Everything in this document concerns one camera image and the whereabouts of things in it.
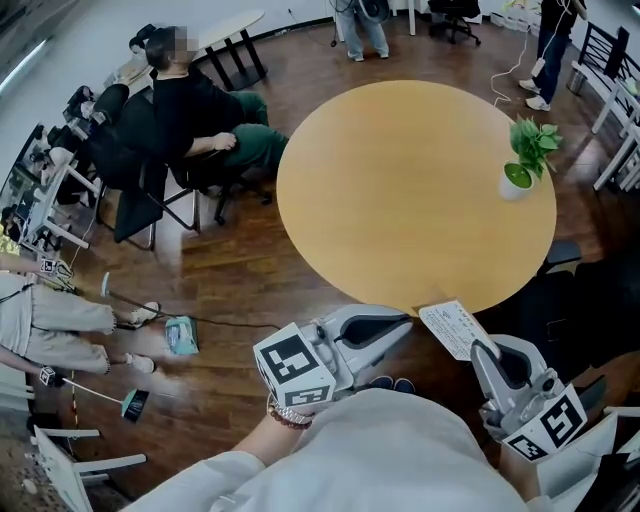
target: black chair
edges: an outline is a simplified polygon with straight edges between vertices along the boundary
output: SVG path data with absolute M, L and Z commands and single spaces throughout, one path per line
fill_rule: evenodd
M 480 6 L 477 0 L 429 0 L 429 7 L 432 13 L 443 14 L 445 21 L 436 23 L 429 27 L 429 35 L 435 36 L 438 32 L 451 30 L 449 42 L 456 44 L 456 32 L 475 39 L 476 46 L 480 46 L 482 41 L 473 34 L 471 25 L 465 18 L 475 18 L 480 14 Z
M 116 108 L 105 118 L 85 141 L 85 151 L 91 158 L 102 179 L 102 189 L 95 207 L 95 219 L 114 233 L 114 240 L 129 241 L 139 249 L 153 250 L 155 245 L 156 222 L 164 213 L 169 214 L 185 229 L 199 231 L 199 204 L 196 191 L 187 189 L 165 199 L 165 186 L 169 170 L 167 166 L 153 158 L 127 147 L 118 133 L 120 113 Z M 114 226 L 107 224 L 101 216 L 101 206 L 108 189 L 120 190 L 120 198 Z M 169 205 L 193 193 L 193 221 L 187 224 L 175 214 Z M 149 241 L 141 246 L 130 237 L 150 228 Z
M 554 242 L 541 272 L 500 305 L 507 334 L 538 347 L 564 382 L 589 366 L 640 349 L 640 243 L 597 263 L 546 273 L 577 261 L 573 242 Z
M 157 141 L 160 138 L 156 135 L 153 105 L 144 96 L 136 94 L 127 102 L 117 128 L 121 139 L 129 148 L 140 151 L 153 159 L 162 158 L 161 152 L 158 151 Z M 213 151 L 183 158 L 168 165 L 176 183 L 183 189 L 199 191 L 207 195 L 210 187 L 220 187 L 218 204 L 214 214 L 214 220 L 219 225 L 225 223 L 222 212 L 231 197 L 234 185 L 240 185 L 254 192 L 261 198 L 264 205 L 272 202 L 272 196 L 269 192 L 264 192 L 256 183 L 242 177 L 248 167 L 225 167 L 221 164 L 220 157 L 219 151 Z

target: white cable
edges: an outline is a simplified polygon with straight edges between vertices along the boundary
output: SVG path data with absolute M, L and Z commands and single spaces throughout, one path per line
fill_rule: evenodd
M 497 75 L 493 75 L 491 77 L 491 90 L 498 95 L 498 97 L 496 98 L 496 101 L 493 103 L 494 107 L 498 104 L 498 102 L 500 100 L 506 101 L 508 103 L 511 102 L 511 98 L 509 98 L 509 96 L 507 96 L 506 94 L 501 93 L 500 91 L 496 90 L 496 88 L 493 85 L 493 81 L 498 77 L 510 75 L 516 69 L 518 69 L 520 67 L 520 65 L 522 64 L 522 57 L 524 57 L 524 54 L 527 52 L 527 41 L 529 39 L 529 30 L 530 29 L 531 29 L 531 25 L 527 25 L 527 30 L 524 33 L 524 48 L 522 49 L 522 52 L 520 53 L 520 57 L 518 58 L 518 63 L 515 66 L 513 66 L 509 71 L 507 71 L 505 73 L 498 73 Z

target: standing person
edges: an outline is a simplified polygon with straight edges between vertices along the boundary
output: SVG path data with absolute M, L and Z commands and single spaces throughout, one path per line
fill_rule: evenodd
M 132 366 L 143 373 L 155 369 L 148 357 L 107 350 L 83 340 L 78 332 L 111 334 L 118 325 L 138 329 L 157 313 L 115 311 L 76 295 L 29 285 L 25 277 L 13 273 L 68 277 L 71 270 L 63 262 L 45 259 L 38 263 L 0 254 L 0 270 L 0 363 L 36 376 L 40 365 L 98 374 L 108 373 L 112 364 Z M 156 302 L 146 306 L 160 308 Z
M 551 109 L 551 100 L 562 69 L 562 57 L 571 43 L 571 29 L 578 14 L 583 20 L 587 19 L 584 0 L 542 0 L 538 59 L 544 56 L 545 65 L 538 76 L 519 82 L 520 87 L 537 94 L 526 100 L 527 106 L 533 110 L 548 112 Z
M 364 25 L 371 44 L 380 55 L 381 59 L 389 58 L 389 45 L 387 44 L 387 38 L 382 30 L 382 25 L 369 19 L 360 0 L 334 0 L 336 2 L 336 14 L 338 15 L 338 21 L 342 27 L 344 33 L 344 40 L 347 43 L 347 55 L 349 58 L 356 62 L 362 62 L 364 60 L 364 47 L 362 46 L 362 40 L 358 36 L 356 31 L 356 15 L 360 23 Z
M 281 407 L 232 451 L 198 462 L 124 512 L 525 512 L 469 427 L 407 379 L 331 404 Z M 523 485 L 521 492 L 532 499 Z

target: green pants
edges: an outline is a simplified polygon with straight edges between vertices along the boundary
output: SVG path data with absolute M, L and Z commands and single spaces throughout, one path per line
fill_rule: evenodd
M 269 128 L 267 106 L 255 92 L 232 92 L 244 109 L 245 122 L 231 132 L 238 139 L 236 147 L 224 157 L 225 167 L 267 167 L 278 170 L 289 139 Z

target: sneaker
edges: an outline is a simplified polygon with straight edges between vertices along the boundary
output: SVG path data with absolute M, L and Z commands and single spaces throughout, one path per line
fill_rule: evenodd
M 149 309 L 155 310 L 155 312 L 149 311 L 144 308 L 136 309 L 131 312 L 133 316 L 133 322 L 130 324 L 134 329 L 140 329 L 143 325 L 152 322 L 160 316 L 160 304 L 157 302 L 147 302 L 145 304 Z
M 142 373 L 153 373 L 156 369 L 155 363 L 148 357 L 129 353 L 125 354 L 125 356 L 127 358 L 127 366 L 133 366 Z
M 416 394 L 416 387 L 409 379 L 398 379 L 393 386 L 393 390 L 398 393 L 407 393 L 409 395 Z
M 387 375 L 383 375 L 382 377 L 376 377 L 373 379 L 369 386 L 377 389 L 393 389 L 393 379 Z
M 525 103 L 527 104 L 527 107 L 532 108 L 533 110 L 543 110 L 545 112 L 549 112 L 549 110 L 551 110 L 551 106 L 544 101 L 541 96 L 529 98 Z
M 518 85 L 527 91 L 540 94 L 540 87 L 536 85 L 536 83 L 533 81 L 533 78 L 530 78 L 529 80 L 520 80 L 518 82 Z

